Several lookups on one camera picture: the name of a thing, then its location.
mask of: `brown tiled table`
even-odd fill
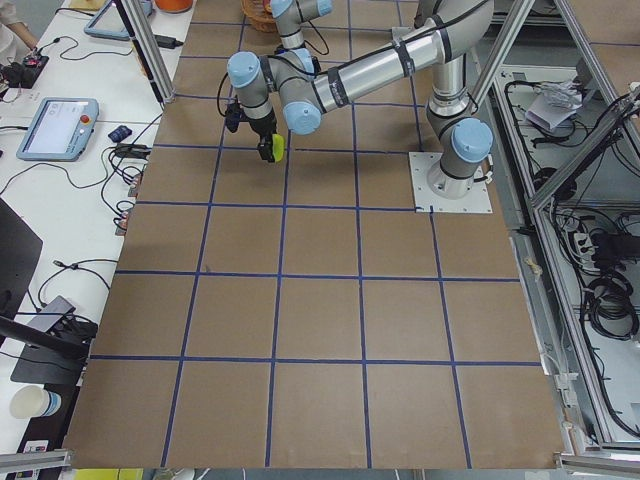
[[[416,8],[335,3],[317,22],[333,62]],[[497,199],[413,210],[406,152],[437,148],[430,73],[287,136],[268,165],[215,113],[227,57],[278,43],[238,10],[197,4],[66,441],[76,466],[552,467]]]

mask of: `cup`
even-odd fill
[[[15,418],[49,417],[62,405],[62,397],[37,385],[27,385],[16,392],[9,404]]]

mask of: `person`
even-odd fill
[[[38,39],[16,15],[16,6],[8,0],[0,0],[0,64],[20,62],[33,50]]]

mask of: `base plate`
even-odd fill
[[[429,188],[427,173],[431,166],[440,160],[441,153],[436,152],[410,152],[409,165],[411,166],[411,181],[413,183],[413,199],[416,212],[429,213],[493,213],[491,200],[484,182],[474,183],[467,195],[458,200],[443,198]],[[484,176],[482,169],[478,167],[475,178]]]

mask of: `person's arm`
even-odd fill
[[[7,25],[7,28],[15,33],[30,49],[36,48],[38,39],[29,31],[27,26],[22,22]]]

